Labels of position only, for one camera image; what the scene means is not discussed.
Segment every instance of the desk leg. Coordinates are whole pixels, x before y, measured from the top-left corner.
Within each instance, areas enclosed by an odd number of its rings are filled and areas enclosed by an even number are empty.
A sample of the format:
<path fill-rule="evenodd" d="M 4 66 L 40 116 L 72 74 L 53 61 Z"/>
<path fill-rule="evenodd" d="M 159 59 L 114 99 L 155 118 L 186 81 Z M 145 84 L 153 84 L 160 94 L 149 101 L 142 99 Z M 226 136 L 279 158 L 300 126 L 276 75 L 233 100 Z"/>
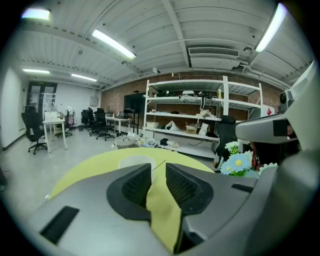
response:
<path fill-rule="evenodd" d="M 67 150 L 67 141 L 66 141 L 66 134 L 65 134 L 65 124 L 62 124 L 62 135 L 63 135 L 63 142 L 64 142 L 64 148 Z"/>
<path fill-rule="evenodd" d="M 51 129 L 51 124 L 49 124 L 49 127 L 50 127 L 50 138 L 51 138 L 51 141 L 53 142 L 54 139 L 52 138 L 52 129 Z"/>
<path fill-rule="evenodd" d="M 46 147 L 48 148 L 48 152 L 51 153 L 50 146 L 49 146 L 49 138 L 48 138 L 48 134 L 47 134 L 47 126 L 45 124 L 43 124 L 43 129 L 44 129 Z"/>

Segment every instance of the brick wall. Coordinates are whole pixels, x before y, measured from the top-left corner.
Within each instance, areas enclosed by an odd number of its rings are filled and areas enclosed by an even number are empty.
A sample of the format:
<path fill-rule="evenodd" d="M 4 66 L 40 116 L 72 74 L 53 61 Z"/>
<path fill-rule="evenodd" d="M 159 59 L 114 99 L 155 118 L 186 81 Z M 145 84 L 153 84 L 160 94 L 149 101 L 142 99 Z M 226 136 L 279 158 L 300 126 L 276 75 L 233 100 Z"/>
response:
<path fill-rule="evenodd" d="M 223 75 L 228 77 L 228 81 L 230 82 L 238 82 L 246 85 L 251 86 L 259 86 L 261 83 L 262 87 L 262 97 L 263 97 L 263 104 L 271 106 L 275 108 L 275 112 L 278 111 L 278 105 L 280 104 L 279 96 L 281 91 L 276 87 L 269 85 L 264 82 L 260 82 L 253 78 L 249 78 L 246 76 L 230 74 L 230 73 L 207 73 L 207 72 L 184 72 L 181 74 L 181 80 L 185 79 L 209 79 L 209 80 L 222 80 Z M 118 113 L 124 110 L 124 96 L 133 94 L 134 91 L 145 92 L 147 86 L 147 80 L 150 80 L 150 83 L 162 82 L 162 81 L 171 81 L 173 80 L 171 74 L 164 74 L 159 76 L 153 76 L 137 81 L 133 81 L 130 83 L 126 83 L 124 85 L 112 88 L 110 90 L 104 91 L 101 95 L 101 108 L 106 110 L 110 107 L 110 111 L 114 113 Z M 257 103 L 259 99 L 260 93 L 257 91 L 250 95 L 249 102 Z M 238 101 L 246 101 L 248 102 L 248 97 L 245 95 L 238 95 L 238 94 L 229 94 L 230 100 L 238 100 Z M 148 105 L 149 109 L 153 108 L 153 105 L 150 103 Z M 199 113 L 199 106 L 198 105 L 177 105 L 177 104 L 158 104 L 157 105 L 158 111 L 178 111 L 179 113 L 188 113 L 191 115 L 195 115 Z M 211 112 L 216 114 L 215 107 L 211 109 Z M 248 112 L 246 110 L 234 109 L 229 108 L 229 115 L 235 117 L 236 120 L 247 120 Z M 143 124 L 143 115 L 140 117 L 140 124 Z M 153 122 L 154 117 L 148 116 L 147 121 Z M 183 127 L 185 122 L 190 122 L 190 119 L 184 118 L 167 118 L 163 116 L 157 116 L 156 122 L 159 122 L 160 125 L 165 125 L 169 121 L 173 120 L 177 126 Z"/>

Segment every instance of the wall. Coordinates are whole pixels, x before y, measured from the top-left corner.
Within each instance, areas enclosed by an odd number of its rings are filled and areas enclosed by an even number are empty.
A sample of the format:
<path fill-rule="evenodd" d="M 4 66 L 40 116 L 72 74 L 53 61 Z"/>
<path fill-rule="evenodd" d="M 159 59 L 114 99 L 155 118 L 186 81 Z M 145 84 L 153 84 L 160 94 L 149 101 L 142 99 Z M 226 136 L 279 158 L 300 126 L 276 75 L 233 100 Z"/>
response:
<path fill-rule="evenodd" d="M 181 74 L 181 80 L 185 79 L 210 79 L 210 80 L 222 80 L 224 76 L 228 76 L 228 80 L 230 82 L 238 82 L 243 83 L 251 86 L 259 86 L 259 83 L 261 83 L 262 87 L 262 97 L 263 97 L 263 104 L 274 107 L 275 111 L 278 111 L 278 105 L 280 105 L 279 96 L 281 94 L 281 91 L 277 89 L 276 87 L 269 85 L 264 82 L 260 82 L 258 80 L 241 76 L 237 74 L 223 74 L 223 73 L 208 73 L 208 72 L 185 72 Z M 140 91 L 145 92 L 146 86 L 147 86 L 147 80 L 150 80 L 150 83 L 155 82 L 162 82 L 162 81 L 170 81 L 173 80 L 173 77 L 171 74 L 164 74 L 159 76 L 153 76 L 137 81 L 133 81 L 115 88 L 112 88 L 110 90 L 106 90 L 102 92 L 101 95 L 101 107 L 103 109 L 107 109 L 107 107 L 110 107 L 110 111 L 114 113 L 118 113 L 120 111 L 124 110 L 124 96 L 133 94 L 133 91 Z M 250 96 L 251 103 L 257 103 L 257 100 L 259 99 L 260 93 L 255 92 Z M 248 97 L 244 95 L 238 95 L 238 94 L 230 94 L 229 95 L 230 100 L 238 100 L 238 101 L 248 101 Z M 186 110 L 186 106 L 183 105 L 183 109 L 180 109 L 180 105 L 173 105 L 174 110 L 179 112 L 187 112 L 188 114 L 196 114 L 199 113 L 199 106 L 198 105 L 188 105 L 188 108 Z M 172 111 L 173 107 L 170 104 L 159 104 L 157 107 L 159 111 Z M 216 110 L 215 107 L 211 109 L 211 111 L 215 114 Z M 240 110 L 240 109 L 229 109 L 229 115 L 235 117 L 237 120 L 247 120 L 248 112 L 246 110 Z M 162 116 L 157 116 L 156 121 L 159 122 L 160 125 L 167 124 L 169 121 L 173 120 L 178 127 L 182 128 L 185 125 L 185 122 L 190 122 L 190 119 L 184 119 L 180 117 L 176 118 L 167 118 Z M 153 121 L 152 116 L 147 116 L 147 121 Z M 143 115 L 140 117 L 140 124 L 143 124 Z M 210 124 L 210 128 L 214 128 L 215 122 L 212 122 Z"/>
<path fill-rule="evenodd" d="M 0 135 L 1 147 L 5 148 L 26 132 L 21 113 L 27 100 L 28 81 L 13 66 L 4 68 L 1 74 Z"/>
<path fill-rule="evenodd" d="M 98 106 L 90 106 L 90 96 L 98 97 Z M 58 83 L 55 93 L 55 104 L 58 111 L 65 113 L 66 107 L 70 106 L 75 111 L 77 125 L 81 124 L 82 110 L 92 108 L 96 111 L 100 107 L 101 92 L 79 85 Z"/>

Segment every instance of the yellow table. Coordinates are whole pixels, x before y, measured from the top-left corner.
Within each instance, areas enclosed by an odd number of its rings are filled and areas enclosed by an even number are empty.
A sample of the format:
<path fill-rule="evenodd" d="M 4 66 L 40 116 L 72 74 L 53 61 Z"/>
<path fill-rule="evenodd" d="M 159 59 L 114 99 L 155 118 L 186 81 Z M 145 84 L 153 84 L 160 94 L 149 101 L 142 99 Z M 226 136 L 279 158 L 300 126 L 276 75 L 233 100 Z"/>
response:
<path fill-rule="evenodd" d="M 181 164 L 202 171 L 212 172 L 204 164 L 183 154 L 160 148 L 127 148 L 96 155 L 72 168 L 54 187 L 54 197 L 70 185 L 82 179 L 118 169 L 121 160 L 129 156 L 148 156 L 156 166 L 155 181 L 146 198 L 146 207 L 151 212 L 151 228 L 172 252 L 176 243 L 181 209 L 176 204 L 166 185 L 166 163 Z"/>

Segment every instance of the white wall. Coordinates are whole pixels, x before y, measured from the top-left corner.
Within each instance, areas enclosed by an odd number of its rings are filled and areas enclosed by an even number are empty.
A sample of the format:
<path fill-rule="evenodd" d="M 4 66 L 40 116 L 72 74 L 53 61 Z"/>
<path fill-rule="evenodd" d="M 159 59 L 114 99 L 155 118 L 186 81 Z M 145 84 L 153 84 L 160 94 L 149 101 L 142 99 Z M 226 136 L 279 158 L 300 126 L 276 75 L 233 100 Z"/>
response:
<path fill-rule="evenodd" d="M 1 73 L 0 137 L 1 146 L 7 147 L 26 132 L 21 113 L 27 100 L 28 82 L 20 71 L 13 67 L 2 70 Z"/>
<path fill-rule="evenodd" d="M 90 106 L 90 96 L 98 97 L 98 106 Z M 58 111 L 66 112 L 66 107 L 70 106 L 75 111 L 77 125 L 81 124 L 82 110 L 92 108 L 96 111 L 100 107 L 101 92 L 72 84 L 58 83 L 55 93 L 55 104 Z"/>

